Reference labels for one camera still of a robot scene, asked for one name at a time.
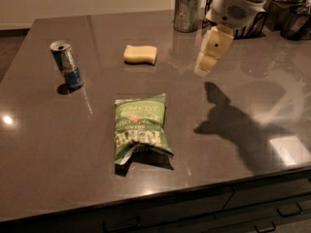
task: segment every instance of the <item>yellow sponge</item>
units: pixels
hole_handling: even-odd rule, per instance
[[[152,65],[155,65],[156,47],[152,46],[133,47],[127,45],[123,57],[126,63],[131,64],[150,63]]]

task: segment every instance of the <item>metal canister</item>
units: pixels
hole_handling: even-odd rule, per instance
[[[72,90],[82,87],[84,83],[80,77],[70,42],[55,41],[50,45],[50,49],[67,87]]]

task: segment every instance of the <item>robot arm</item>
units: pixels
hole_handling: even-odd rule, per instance
[[[235,29],[246,26],[263,7],[265,0],[213,0],[206,17],[217,26],[206,32],[194,73],[206,76],[230,47]]]

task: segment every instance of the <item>chip bag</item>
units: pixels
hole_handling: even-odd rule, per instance
[[[116,101],[116,164],[125,164],[132,153],[143,149],[173,156],[163,132],[165,98],[165,94],[160,94],[149,99]]]

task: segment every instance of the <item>gray tabletop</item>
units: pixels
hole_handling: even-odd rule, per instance
[[[37,19],[0,85],[0,220],[239,181],[311,161],[311,43],[279,32],[236,40],[206,78],[193,67],[202,32],[173,12]],[[50,43],[69,40],[83,88],[62,95]],[[126,45],[157,47],[127,65]],[[114,103],[166,93],[175,156],[114,164]]]

